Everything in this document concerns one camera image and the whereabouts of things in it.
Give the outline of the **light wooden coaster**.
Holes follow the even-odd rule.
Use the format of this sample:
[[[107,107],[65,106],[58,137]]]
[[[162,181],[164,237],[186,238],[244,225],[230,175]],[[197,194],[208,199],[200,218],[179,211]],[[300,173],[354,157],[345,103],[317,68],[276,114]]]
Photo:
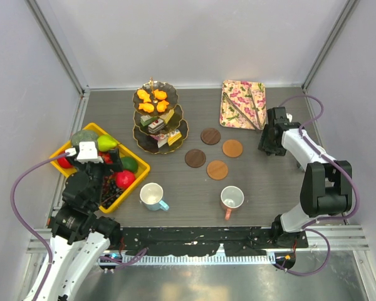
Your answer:
[[[229,139],[223,143],[222,151],[226,156],[236,158],[243,153],[243,145],[238,140]]]

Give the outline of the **light blue mug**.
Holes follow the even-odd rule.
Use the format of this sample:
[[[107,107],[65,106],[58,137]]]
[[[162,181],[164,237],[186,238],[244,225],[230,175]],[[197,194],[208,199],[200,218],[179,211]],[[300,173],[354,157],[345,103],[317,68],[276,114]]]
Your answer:
[[[161,185],[150,182],[145,184],[140,190],[140,201],[148,210],[168,211],[169,205],[163,200],[164,190]]]

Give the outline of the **floral rectangular tray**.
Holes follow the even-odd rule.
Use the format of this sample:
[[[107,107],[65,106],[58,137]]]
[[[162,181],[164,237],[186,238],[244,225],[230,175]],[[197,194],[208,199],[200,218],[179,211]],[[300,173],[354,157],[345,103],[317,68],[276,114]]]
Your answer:
[[[224,80],[219,123],[223,127],[262,131],[266,124],[266,88],[260,82]]]

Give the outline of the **medium brown wooden coaster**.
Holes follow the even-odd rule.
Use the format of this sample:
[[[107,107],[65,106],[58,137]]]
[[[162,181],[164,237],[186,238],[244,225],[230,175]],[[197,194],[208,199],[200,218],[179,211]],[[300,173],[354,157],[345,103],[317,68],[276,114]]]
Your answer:
[[[207,175],[217,181],[224,179],[228,175],[228,171],[226,163],[219,160],[211,161],[206,167]]]

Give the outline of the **chocolate cherry cake slice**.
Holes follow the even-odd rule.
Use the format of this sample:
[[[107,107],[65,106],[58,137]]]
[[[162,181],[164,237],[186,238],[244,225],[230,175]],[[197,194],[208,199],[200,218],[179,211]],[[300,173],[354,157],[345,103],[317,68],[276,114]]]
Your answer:
[[[162,119],[154,120],[148,125],[147,129],[150,134],[156,134],[165,127],[165,122]]]

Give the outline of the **round wooden coaster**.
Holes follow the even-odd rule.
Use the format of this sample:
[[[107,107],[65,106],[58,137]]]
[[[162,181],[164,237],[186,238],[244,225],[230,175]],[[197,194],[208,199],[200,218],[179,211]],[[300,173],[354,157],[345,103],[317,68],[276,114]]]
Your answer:
[[[201,141],[207,145],[215,145],[220,139],[220,131],[215,128],[206,128],[201,132]]]

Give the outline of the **pink mug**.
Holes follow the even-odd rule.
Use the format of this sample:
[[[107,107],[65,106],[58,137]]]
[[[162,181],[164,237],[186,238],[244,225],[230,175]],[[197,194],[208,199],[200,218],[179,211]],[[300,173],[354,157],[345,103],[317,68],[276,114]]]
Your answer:
[[[221,206],[225,210],[225,220],[229,220],[231,213],[244,203],[244,193],[236,186],[226,186],[221,191]]]

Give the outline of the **yellow triangle cake slice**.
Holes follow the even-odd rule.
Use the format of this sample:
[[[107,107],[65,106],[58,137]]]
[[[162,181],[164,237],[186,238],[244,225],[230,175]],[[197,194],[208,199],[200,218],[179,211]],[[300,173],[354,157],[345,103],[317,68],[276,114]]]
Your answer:
[[[180,138],[182,138],[182,134],[180,130],[175,129],[171,133],[169,133],[168,138],[167,138],[167,144],[169,146],[173,145],[175,142],[177,142]]]

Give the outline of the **cream cake slice with kiwi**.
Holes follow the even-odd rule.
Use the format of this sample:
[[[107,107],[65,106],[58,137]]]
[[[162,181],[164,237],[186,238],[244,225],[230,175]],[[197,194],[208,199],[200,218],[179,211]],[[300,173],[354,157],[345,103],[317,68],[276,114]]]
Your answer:
[[[174,115],[174,109],[170,109],[167,113],[161,115],[161,119],[165,122],[165,124],[168,124],[170,122],[170,119]]]

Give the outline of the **dark wooden coaster top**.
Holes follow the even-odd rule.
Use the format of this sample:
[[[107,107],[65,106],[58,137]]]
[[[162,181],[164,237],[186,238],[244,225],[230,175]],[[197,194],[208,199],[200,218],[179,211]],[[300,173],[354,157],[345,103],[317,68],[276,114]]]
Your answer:
[[[199,168],[206,162],[206,155],[202,150],[191,149],[185,154],[185,163],[191,168]]]

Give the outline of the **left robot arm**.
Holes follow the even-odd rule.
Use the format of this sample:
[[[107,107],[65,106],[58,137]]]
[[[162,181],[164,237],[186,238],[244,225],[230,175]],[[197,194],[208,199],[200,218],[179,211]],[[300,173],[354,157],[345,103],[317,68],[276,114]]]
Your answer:
[[[95,214],[105,178],[123,169],[119,150],[108,154],[106,161],[96,147],[83,150],[79,145],[60,155],[77,171],[66,179],[63,205],[50,223],[50,240],[34,234],[48,254],[26,300],[74,300],[100,255],[121,244],[120,224]]]

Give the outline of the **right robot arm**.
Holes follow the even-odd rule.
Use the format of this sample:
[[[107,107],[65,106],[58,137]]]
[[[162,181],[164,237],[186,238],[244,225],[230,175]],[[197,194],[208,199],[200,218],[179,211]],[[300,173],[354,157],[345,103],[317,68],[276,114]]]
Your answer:
[[[352,167],[338,161],[314,142],[299,122],[289,120],[284,107],[267,110],[258,149],[266,155],[285,156],[287,152],[305,171],[299,203],[275,217],[271,241],[278,247],[291,243],[294,234],[318,219],[330,219],[352,208]]]

